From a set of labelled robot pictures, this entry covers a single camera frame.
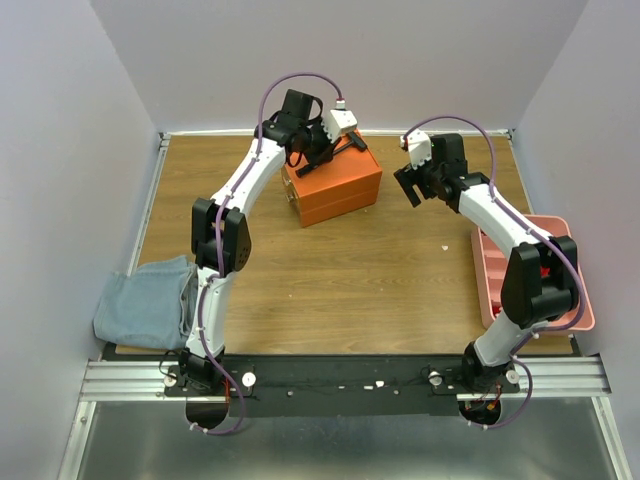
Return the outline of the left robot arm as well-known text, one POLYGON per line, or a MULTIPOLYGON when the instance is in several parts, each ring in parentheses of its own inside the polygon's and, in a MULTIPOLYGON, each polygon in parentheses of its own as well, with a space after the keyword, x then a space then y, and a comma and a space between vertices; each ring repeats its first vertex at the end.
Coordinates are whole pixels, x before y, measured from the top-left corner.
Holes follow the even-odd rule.
POLYGON ((191 249, 198 290, 180 372, 201 395, 214 393, 224 378, 224 322, 234 278, 251 253, 251 209, 293 153, 327 160, 343 134, 332 117, 345 108, 342 94, 332 110, 325 109, 321 99, 294 89, 286 92, 281 108, 269 117, 264 115, 265 104, 262 100, 259 123, 240 165, 215 194, 192 206, 191 249))

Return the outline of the black rubber mallet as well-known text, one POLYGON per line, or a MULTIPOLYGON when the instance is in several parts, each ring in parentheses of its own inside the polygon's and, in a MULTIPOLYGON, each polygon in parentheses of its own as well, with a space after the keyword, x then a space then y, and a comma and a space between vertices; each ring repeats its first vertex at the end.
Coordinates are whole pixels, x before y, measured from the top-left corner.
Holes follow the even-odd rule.
POLYGON ((295 170, 295 174, 298 178, 303 178, 321 165, 331 162, 335 156, 349 149, 365 152, 368 149, 368 145, 357 132, 350 132, 346 135, 346 142, 344 144, 341 146, 334 145, 329 152, 323 153, 318 159, 308 160, 305 166, 295 170))

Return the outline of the orange drawer cabinet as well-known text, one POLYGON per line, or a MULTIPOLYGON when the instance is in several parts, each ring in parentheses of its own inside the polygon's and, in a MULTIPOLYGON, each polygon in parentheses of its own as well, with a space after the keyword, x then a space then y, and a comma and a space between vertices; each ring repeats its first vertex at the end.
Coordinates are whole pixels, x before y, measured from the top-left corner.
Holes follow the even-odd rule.
POLYGON ((376 203, 382 168, 369 148, 365 152, 349 149, 321 165, 303 178, 295 170, 307 164, 286 164, 281 178, 289 204, 301 227, 309 227, 376 203))

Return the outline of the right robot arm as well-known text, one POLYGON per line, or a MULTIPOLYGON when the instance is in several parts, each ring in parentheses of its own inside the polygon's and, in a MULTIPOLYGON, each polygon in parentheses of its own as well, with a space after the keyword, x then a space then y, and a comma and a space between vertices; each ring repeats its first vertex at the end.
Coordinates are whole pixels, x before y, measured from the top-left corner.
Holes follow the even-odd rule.
POLYGON ((394 177, 411 204, 442 200, 473 222, 507 260, 501 310, 486 332, 466 347, 459 370, 467 389, 488 390, 531 337, 559 330, 557 320, 569 312, 583 316, 586 294, 577 245, 529 221, 504 199, 493 179, 469 172, 461 135, 429 136, 414 130, 401 136, 400 146, 409 162, 394 177))

